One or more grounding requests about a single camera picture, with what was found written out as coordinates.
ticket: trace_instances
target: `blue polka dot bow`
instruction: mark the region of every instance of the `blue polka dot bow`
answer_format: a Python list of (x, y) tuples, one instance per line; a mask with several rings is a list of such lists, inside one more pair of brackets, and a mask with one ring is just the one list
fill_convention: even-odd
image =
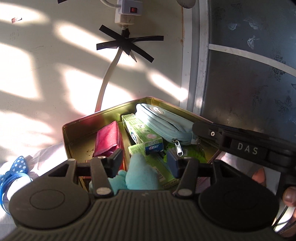
[(5, 175), (0, 175), (0, 186), (8, 180), (9, 178), (13, 177), (14, 175), (20, 173), (27, 173), (28, 172), (28, 165), (26, 160), (23, 156), (19, 156), (11, 166), (10, 170), (5, 173)]

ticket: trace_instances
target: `green toothpaste box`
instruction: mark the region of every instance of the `green toothpaste box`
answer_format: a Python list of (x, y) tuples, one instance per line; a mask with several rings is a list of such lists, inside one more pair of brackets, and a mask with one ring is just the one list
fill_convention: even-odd
[(145, 155), (145, 147), (143, 144), (136, 144), (128, 147), (130, 155), (141, 153), (144, 155), (146, 162), (154, 168), (158, 173), (160, 186), (163, 189), (169, 189), (179, 183), (179, 179), (173, 177), (171, 172), (161, 162), (161, 155), (159, 153), (152, 153), (148, 156)]
[(123, 115), (122, 124), (135, 143), (144, 144), (145, 155), (163, 151), (163, 139), (155, 131), (136, 118), (135, 114)]

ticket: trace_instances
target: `white cable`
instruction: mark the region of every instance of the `white cable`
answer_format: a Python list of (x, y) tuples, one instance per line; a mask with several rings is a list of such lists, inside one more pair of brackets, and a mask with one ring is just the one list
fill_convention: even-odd
[(96, 102), (96, 110), (95, 112), (97, 111), (100, 111), (101, 110), (101, 107), (102, 107), (102, 102), (103, 102), (103, 97), (104, 97), (104, 94), (105, 94), (105, 90), (106, 90), (106, 86), (111, 78), (111, 75), (120, 59), (120, 56), (122, 54), (122, 49), (121, 48), (118, 48), (118, 51), (117, 51), (117, 54), (115, 56), (115, 58), (113, 59), (113, 61), (111, 62), (111, 64), (109, 65), (104, 77), (103, 77), (103, 83), (102, 83), (102, 86), (101, 86), (101, 89), (100, 89), (100, 93), (99, 93), (99, 96), (98, 96), (98, 100)]
[(111, 8), (121, 8), (121, 5), (109, 3), (107, 0), (101, 0), (101, 2)]

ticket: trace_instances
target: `turquoise stuffed toy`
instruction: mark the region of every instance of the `turquoise stuffed toy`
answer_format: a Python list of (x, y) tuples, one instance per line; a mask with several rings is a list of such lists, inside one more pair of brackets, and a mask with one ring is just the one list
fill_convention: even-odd
[(159, 181), (157, 171), (154, 170), (145, 160), (141, 153), (131, 156), (128, 171), (120, 170), (114, 178), (108, 178), (114, 195), (118, 190), (157, 190)]

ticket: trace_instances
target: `pink pouch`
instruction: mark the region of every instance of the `pink pouch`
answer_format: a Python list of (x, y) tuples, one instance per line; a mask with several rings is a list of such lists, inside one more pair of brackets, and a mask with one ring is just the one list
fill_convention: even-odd
[[(117, 122), (114, 121), (97, 132), (96, 146), (94, 148), (93, 157), (96, 157), (96, 156), (109, 157), (118, 148), (122, 149), (123, 156), (124, 156), (124, 145), (122, 141), (122, 136), (119, 131)], [(123, 157), (123, 162), (119, 169), (125, 170), (124, 157)]]

